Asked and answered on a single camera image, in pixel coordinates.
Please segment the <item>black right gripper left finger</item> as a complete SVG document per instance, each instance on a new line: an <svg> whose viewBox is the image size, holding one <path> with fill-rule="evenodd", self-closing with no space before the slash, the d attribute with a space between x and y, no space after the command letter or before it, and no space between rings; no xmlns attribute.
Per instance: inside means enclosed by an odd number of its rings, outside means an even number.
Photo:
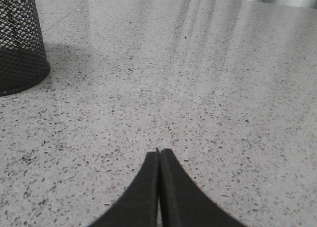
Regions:
<svg viewBox="0 0 317 227"><path fill-rule="evenodd" d="M158 213L159 153L148 152L121 197L92 227L155 227Z"/></svg>

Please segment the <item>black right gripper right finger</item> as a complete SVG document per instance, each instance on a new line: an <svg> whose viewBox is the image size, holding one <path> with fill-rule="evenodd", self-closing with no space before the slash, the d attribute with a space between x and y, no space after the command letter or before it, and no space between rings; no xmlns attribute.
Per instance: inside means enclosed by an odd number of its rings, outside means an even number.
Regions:
<svg viewBox="0 0 317 227"><path fill-rule="evenodd" d="M159 199L164 227L242 227L213 203L184 171L171 149L160 153Z"/></svg>

